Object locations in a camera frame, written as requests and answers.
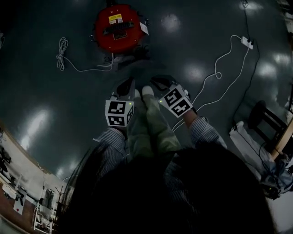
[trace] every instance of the red machine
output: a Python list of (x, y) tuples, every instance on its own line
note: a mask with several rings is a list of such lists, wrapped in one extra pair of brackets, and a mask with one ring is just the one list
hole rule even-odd
[(143, 36), (137, 11), (130, 5), (107, 1), (107, 8), (99, 12), (95, 25), (95, 38), (101, 48), (111, 53), (126, 53)]

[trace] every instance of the white tag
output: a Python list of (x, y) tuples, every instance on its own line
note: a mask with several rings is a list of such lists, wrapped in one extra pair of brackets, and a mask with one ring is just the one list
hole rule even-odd
[(145, 26), (144, 24), (142, 24), (142, 23), (140, 23), (141, 24), (141, 30), (143, 31), (143, 32), (145, 32), (147, 35), (149, 35), (148, 34), (148, 29), (147, 29), (147, 26)]

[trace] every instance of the electrical outlet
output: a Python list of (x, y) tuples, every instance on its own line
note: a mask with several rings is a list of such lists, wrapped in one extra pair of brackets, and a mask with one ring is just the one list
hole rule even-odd
[(251, 42), (248, 42), (248, 39), (246, 37), (242, 37), (241, 43), (249, 49), (253, 49), (253, 45), (251, 44)]

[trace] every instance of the person's right arm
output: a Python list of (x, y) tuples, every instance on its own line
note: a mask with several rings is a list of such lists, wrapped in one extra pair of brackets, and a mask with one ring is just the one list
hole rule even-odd
[(191, 134), (191, 141), (196, 148), (200, 147), (201, 143), (216, 143), (227, 148), (223, 138), (212, 127), (208, 119), (199, 117), (193, 110), (186, 112), (183, 119)]

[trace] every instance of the yellow label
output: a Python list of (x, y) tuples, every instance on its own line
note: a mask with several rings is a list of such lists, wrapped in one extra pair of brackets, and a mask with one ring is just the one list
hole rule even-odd
[(117, 14), (117, 15), (110, 16), (109, 17), (109, 21), (117, 20), (117, 19), (122, 19), (122, 15), (121, 14)]

